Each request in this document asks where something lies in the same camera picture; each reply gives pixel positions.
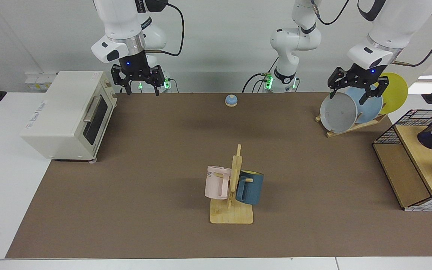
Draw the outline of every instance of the oven handle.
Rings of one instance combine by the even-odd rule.
[[[96,96],[93,97],[93,101],[91,101],[91,105],[89,106],[88,112],[86,113],[83,121],[84,122],[92,122],[95,115],[96,115],[96,111],[98,109],[99,103],[101,103],[101,99],[103,99],[103,97],[101,96]]]

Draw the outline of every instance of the white wall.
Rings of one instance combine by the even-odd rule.
[[[372,0],[361,0],[362,6]],[[160,62],[178,79],[181,91],[240,91],[249,75],[267,71],[276,52],[269,44],[274,29],[293,27],[294,0],[171,0],[186,20],[182,55],[161,55]],[[324,20],[333,19],[344,1],[324,1]],[[179,15],[169,7],[152,14],[168,34],[168,51],[180,39]],[[327,91],[327,77],[337,66],[349,68],[349,48],[371,28],[351,1],[343,16],[331,26],[318,24],[323,40],[315,51],[299,52],[301,90]],[[91,0],[0,0],[0,89],[24,91],[24,72],[109,70],[91,53],[91,45],[104,34]],[[432,46],[432,17],[413,37],[399,60],[418,62]],[[388,67],[413,83],[432,62],[418,68]]]

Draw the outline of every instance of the yellow plate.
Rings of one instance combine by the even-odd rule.
[[[403,106],[408,98],[408,84],[396,73],[383,73],[381,76],[388,76],[389,86],[382,94],[385,103],[380,113],[392,113]]]

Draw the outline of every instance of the white table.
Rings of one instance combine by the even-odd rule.
[[[239,258],[239,259],[86,259],[4,260],[7,250],[50,163],[19,131],[43,94],[8,93],[0,102],[0,270],[4,269],[428,269],[432,257],[421,258]],[[419,96],[390,115],[399,119],[409,109],[432,109]]]

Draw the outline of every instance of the oven window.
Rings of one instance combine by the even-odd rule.
[[[103,118],[106,115],[106,111],[108,110],[108,105],[106,101],[104,100],[102,95],[100,96],[102,97],[101,102],[96,109],[96,114],[94,115],[93,121],[86,124],[83,132],[84,137],[91,145],[95,144],[99,128],[101,127],[101,124],[103,123]]]

